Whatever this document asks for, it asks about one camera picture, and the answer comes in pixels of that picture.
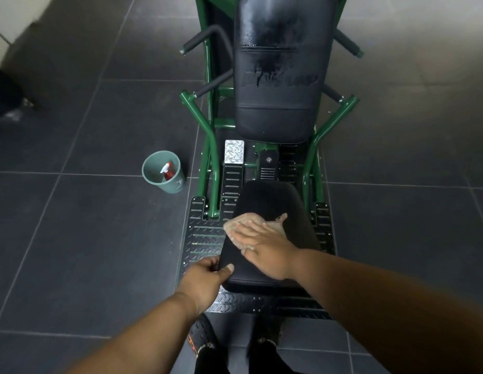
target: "shoe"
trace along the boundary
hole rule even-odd
[[[216,333],[212,328],[212,324],[207,319],[205,314],[201,314],[200,317],[193,323],[188,334],[188,343],[193,349],[193,353],[198,357],[201,349],[208,347],[212,349],[221,349]]]
[[[283,318],[257,315],[256,322],[253,325],[249,352],[255,344],[261,344],[264,341],[269,341],[274,346],[278,346],[283,333],[283,322]]]

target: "black seat cushion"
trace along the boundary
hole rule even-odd
[[[336,0],[238,0],[234,97],[243,138],[296,144],[312,134],[336,7]]]
[[[292,184],[278,181],[247,182],[241,190],[233,217],[247,212],[254,212],[265,220],[275,220],[287,213],[283,229],[288,240],[297,248],[320,249],[309,216]],[[307,295],[294,281],[277,281],[264,275],[226,237],[219,267],[230,263],[234,264],[234,273],[223,284],[228,291],[258,295]]]

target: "bucket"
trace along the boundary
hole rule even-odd
[[[168,162],[172,163],[176,174],[169,181],[165,181],[164,174],[160,171]],[[170,151],[158,151],[148,156],[141,168],[141,174],[146,182],[170,194],[179,193],[186,182],[179,158]]]

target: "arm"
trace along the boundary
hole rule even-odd
[[[234,270],[230,264],[211,272],[218,262],[219,257],[208,257],[192,265],[174,295],[67,374],[169,373],[191,325],[216,299],[221,283]]]
[[[243,255],[297,281],[393,374],[483,373],[483,313],[400,274],[309,249],[267,225],[239,225]]]

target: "hand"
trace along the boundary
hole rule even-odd
[[[282,280],[292,278],[292,267],[298,248],[282,234],[266,223],[262,225],[249,220],[246,224],[238,223],[231,232],[232,238],[242,244],[254,247],[241,253],[266,276]]]
[[[219,293],[220,285],[234,271],[234,265],[228,264],[218,272],[211,271],[219,262],[219,256],[206,257],[188,268],[179,283],[176,293],[186,295],[193,302],[196,316],[207,310]]]

